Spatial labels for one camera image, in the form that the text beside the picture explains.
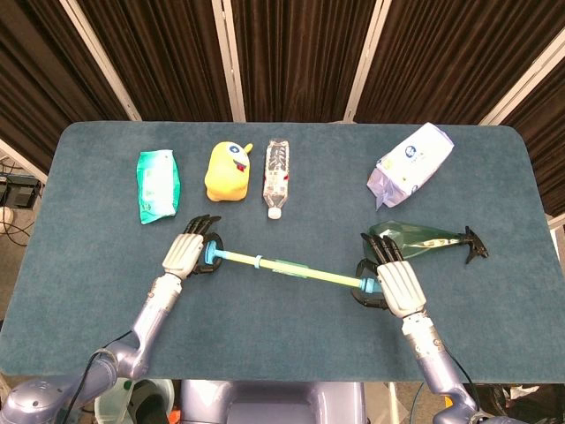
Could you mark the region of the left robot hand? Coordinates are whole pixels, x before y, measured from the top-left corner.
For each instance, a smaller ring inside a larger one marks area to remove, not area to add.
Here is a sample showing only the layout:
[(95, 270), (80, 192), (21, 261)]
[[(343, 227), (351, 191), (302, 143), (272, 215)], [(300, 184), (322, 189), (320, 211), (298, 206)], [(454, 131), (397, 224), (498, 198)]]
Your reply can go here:
[(185, 280), (190, 275), (204, 275), (218, 270), (222, 258), (215, 253), (210, 254), (208, 249), (212, 246), (223, 248), (220, 236), (209, 231), (220, 220), (219, 216), (209, 214), (192, 218), (169, 248), (162, 262), (164, 272)]

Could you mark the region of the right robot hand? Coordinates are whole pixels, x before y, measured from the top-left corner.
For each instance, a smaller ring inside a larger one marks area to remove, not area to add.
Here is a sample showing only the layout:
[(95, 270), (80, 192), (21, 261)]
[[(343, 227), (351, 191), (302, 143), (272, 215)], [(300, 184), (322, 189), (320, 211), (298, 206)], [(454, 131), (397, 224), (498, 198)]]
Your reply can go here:
[(369, 295), (367, 285), (351, 290), (354, 299), (364, 307), (388, 309), (398, 318), (423, 313), (426, 296), (412, 266), (403, 258), (401, 250), (388, 236), (361, 233), (365, 244), (372, 250), (374, 259), (362, 259), (356, 268), (356, 277), (365, 270), (376, 275), (382, 294)]

